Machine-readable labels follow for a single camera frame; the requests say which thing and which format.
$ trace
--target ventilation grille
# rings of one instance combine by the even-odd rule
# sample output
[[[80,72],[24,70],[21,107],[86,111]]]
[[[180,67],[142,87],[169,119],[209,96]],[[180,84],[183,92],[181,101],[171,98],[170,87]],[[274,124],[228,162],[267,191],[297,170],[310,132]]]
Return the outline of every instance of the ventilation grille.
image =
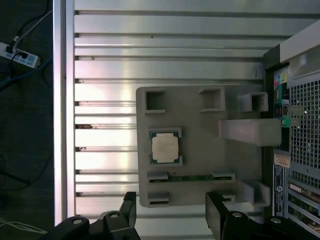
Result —
[[[320,169],[320,81],[290,91],[291,160]]]
[[[302,183],[308,184],[310,186],[313,186],[315,188],[320,187],[320,179],[308,176],[306,174],[297,172],[297,171],[292,171],[292,177]]]

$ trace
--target orange sticker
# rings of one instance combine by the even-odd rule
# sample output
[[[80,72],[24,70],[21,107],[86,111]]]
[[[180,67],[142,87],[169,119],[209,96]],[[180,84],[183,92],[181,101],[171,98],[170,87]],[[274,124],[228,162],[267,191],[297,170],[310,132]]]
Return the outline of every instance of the orange sticker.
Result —
[[[274,154],[274,164],[280,165],[285,168],[290,168],[290,157],[282,154]]]

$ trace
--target blue cable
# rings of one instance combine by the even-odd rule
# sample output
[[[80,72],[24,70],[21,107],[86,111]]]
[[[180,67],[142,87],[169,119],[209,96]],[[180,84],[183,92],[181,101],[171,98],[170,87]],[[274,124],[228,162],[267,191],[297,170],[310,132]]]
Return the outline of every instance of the blue cable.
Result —
[[[8,79],[8,80],[4,80],[4,81],[0,81],[0,84],[4,84],[4,83],[8,83],[8,82],[11,82],[11,81],[14,81],[14,80],[18,80],[18,79],[22,79],[22,78],[25,78],[25,77],[28,77],[29,75],[32,75],[34,74],[35,72],[39,71],[40,69],[43,69],[46,65],[48,65],[49,63],[51,63],[52,61],[52,58],[48,59],[44,64],[42,64],[40,67],[37,67],[36,69],[26,73],[26,74],[23,74],[23,75],[20,75],[20,76],[16,76],[14,78],[11,78],[11,79]]]

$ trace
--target dark floor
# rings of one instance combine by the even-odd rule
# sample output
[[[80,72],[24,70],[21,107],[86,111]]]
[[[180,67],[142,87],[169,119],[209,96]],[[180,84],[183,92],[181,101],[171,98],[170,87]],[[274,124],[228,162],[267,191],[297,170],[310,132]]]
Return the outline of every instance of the dark floor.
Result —
[[[0,42],[9,44],[18,29],[45,8],[46,0],[1,0]],[[19,48],[40,56],[45,62],[52,57],[52,39],[50,15]],[[0,57],[0,72],[8,63],[7,59]],[[17,76],[31,70],[18,63],[13,66]],[[41,76],[38,71],[5,89],[0,83],[0,170],[32,181],[49,159],[42,177],[26,189],[4,190],[24,185],[9,179],[3,184],[4,178],[0,176],[0,195],[7,196],[7,206],[0,209],[0,218],[49,230],[54,226],[53,90]],[[46,69],[45,76],[52,86],[52,65]],[[0,227],[0,239],[35,240],[40,236],[11,226]]]

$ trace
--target white cable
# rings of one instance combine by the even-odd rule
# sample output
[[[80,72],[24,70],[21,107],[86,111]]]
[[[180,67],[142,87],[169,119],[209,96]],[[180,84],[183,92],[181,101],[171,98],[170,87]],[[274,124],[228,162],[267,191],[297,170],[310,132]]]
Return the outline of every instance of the white cable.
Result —
[[[39,23],[41,23],[46,17],[48,17],[51,13],[53,12],[53,10],[49,11],[46,15],[44,15],[42,18],[40,18],[39,21],[37,21],[35,23],[35,25],[33,25],[28,31],[26,31],[22,36],[20,36],[17,41],[15,42],[13,48],[15,49],[16,46],[18,46],[18,43],[21,41],[21,39],[23,39],[26,35],[28,35]]]
[[[0,228],[2,226],[9,225],[13,228],[23,230],[23,231],[28,231],[28,232],[38,233],[38,234],[46,234],[47,233],[45,230],[43,230],[41,228],[29,225],[29,224],[25,224],[22,222],[18,222],[18,221],[7,221],[7,220],[0,218],[0,223],[2,223],[0,225]]]
[[[22,224],[22,223],[16,222],[16,221],[10,221],[10,222],[5,222],[5,223],[1,224],[0,227],[5,226],[5,225],[9,225],[13,228],[23,230],[23,231],[28,231],[28,232],[38,233],[38,234],[46,234],[47,233],[44,230],[32,229],[32,228],[28,228],[28,227],[20,225],[20,224]]]

